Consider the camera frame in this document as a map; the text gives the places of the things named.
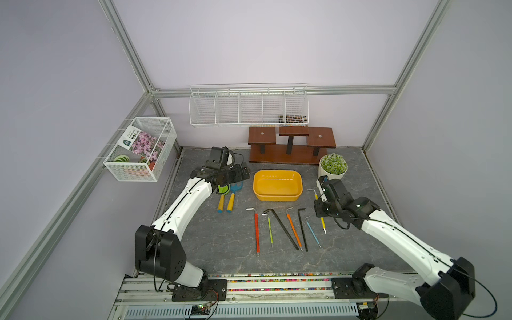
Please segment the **yellow hex key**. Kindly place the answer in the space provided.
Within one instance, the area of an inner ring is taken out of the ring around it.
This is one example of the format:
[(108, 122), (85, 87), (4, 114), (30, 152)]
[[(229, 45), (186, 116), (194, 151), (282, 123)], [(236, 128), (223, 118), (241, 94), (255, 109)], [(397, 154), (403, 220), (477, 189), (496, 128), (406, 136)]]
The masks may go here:
[[(318, 200), (319, 199), (319, 196), (318, 196), (318, 193), (315, 189), (311, 188), (311, 189), (307, 189), (308, 191), (311, 191), (314, 193), (314, 197), (315, 197), (315, 200)], [(326, 230), (326, 225), (325, 225), (325, 220), (323, 217), (320, 218), (321, 220), (321, 225), (322, 225), (322, 228), (323, 228), (323, 232), (325, 234), (327, 234), (327, 230)]]

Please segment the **blue hex key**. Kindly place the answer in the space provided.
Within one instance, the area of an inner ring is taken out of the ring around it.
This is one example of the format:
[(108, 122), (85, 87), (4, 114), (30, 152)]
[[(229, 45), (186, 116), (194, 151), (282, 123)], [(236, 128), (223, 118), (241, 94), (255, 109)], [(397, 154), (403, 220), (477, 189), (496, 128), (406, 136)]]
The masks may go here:
[(318, 246), (319, 248), (322, 248), (322, 246), (321, 246), (321, 244), (320, 244), (320, 242), (319, 242), (319, 239), (318, 239), (318, 237), (316, 236), (316, 234), (315, 234), (315, 232), (314, 232), (314, 230), (313, 230), (313, 227), (312, 227), (312, 225), (311, 225), (311, 224), (310, 224), (310, 222), (309, 222), (309, 218), (310, 218), (310, 216), (306, 217), (306, 219), (305, 219), (305, 220), (306, 220), (306, 224), (307, 224), (307, 226), (308, 226), (308, 228), (309, 228), (309, 230), (310, 230), (310, 232), (311, 232), (311, 234), (312, 234), (312, 236), (313, 236), (313, 238), (314, 238), (315, 243), (317, 244), (317, 246)]

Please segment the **thin black hex key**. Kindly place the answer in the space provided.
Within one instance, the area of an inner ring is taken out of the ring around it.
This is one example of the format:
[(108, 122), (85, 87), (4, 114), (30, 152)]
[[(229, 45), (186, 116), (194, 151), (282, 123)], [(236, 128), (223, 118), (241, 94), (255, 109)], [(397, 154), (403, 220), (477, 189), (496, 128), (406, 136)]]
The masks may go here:
[(305, 249), (305, 252), (308, 252), (309, 249), (308, 249), (308, 246), (307, 246), (307, 240), (306, 240), (306, 237), (305, 237), (305, 229), (304, 229), (303, 220), (302, 220), (302, 217), (301, 217), (301, 213), (303, 211), (305, 211), (305, 208), (299, 208), (297, 210), (297, 216), (298, 216), (298, 219), (299, 219), (299, 225), (300, 225), (301, 234), (302, 234), (302, 238), (303, 238), (303, 247)]

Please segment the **orange hex key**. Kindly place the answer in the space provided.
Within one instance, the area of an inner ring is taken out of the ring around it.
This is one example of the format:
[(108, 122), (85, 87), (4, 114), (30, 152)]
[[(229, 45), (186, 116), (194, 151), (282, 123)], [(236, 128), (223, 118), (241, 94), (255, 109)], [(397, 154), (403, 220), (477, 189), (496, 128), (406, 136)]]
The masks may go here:
[(295, 240), (297, 241), (298, 248), (299, 248), (301, 251), (303, 251), (303, 246), (302, 246), (301, 240), (300, 240), (300, 238), (299, 238), (299, 236), (298, 236), (297, 230), (296, 230), (295, 225), (294, 225), (294, 223), (293, 223), (293, 220), (292, 220), (292, 218), (291, 218), (291, 211), (292, 211), (292, 210), (293, 210), (293, 208), (292, 208), (292, 207), (288, 207), (288, 208), (286, 209), (287, 219), (288, 219), (289, 224), (290, 224), (290, 226), (291, 226), (291, 228), (292, 228), (292, 231), (293, 231), (293, 234), (294, 234)]

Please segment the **large black hex key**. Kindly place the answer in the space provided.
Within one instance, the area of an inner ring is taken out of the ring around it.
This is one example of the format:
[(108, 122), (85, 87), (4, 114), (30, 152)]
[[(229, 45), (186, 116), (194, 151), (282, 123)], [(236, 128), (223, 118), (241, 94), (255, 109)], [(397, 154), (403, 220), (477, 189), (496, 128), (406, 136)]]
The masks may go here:
[(266, 214), (272, 214), (273, 217), (277, 220), (279, 226), (281, 227), (281, 229), (283, 230), (283, 232), (286, 234), (287, 238), (289, 239), (289, 241), (291, 242), (291, 244), (293, 245), (293, 247), (296, 249), (296, 250), (299, 250), (299, 246), (296, 244), (296, 242), (293, 240), (291, 234), (288, 232), (288, 230), (286, 229), (284, 223), (282, 222), (282, 220), (280, 219), (280, 217), (278, 216), (278, 214), (275, 212), (275, 210), (273, 209), (266, 209), (264, 211), (264, 213)]

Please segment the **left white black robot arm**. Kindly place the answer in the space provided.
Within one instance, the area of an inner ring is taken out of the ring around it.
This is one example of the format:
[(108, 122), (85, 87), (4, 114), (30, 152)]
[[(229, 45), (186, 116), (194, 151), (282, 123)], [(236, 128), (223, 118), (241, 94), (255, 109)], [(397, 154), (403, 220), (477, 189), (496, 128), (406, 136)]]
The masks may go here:
[(135, 232), (136, 270), (173, 284), (175, 301), (205, 299), (213, 288), (206, 271), (187, 261), (181, 240), (193, 216), (214, 189), (249, 178), (246, 162), (214, 165), (208, 161), (193, 170), (170, 208), (150, 226), (141, 225)]

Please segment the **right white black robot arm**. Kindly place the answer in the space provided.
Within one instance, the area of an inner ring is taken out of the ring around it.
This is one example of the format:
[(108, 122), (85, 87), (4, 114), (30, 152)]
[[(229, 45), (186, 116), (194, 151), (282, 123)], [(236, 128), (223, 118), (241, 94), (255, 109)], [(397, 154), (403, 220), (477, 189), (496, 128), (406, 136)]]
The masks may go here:
[(323, 175), (317, 179), (317, 217), (343, 220), (348, 227), (374, 237), (413, 268), (408, 275), (365, 263), (352, 275), (347, 288), (356, 297), (385, 293), (421, 306), (434, 319), (459, 319), (476, 296), (478, 281), (473, 264), (453, 259), (402, 228), (376, 203), (353, 198), (343, 182)]

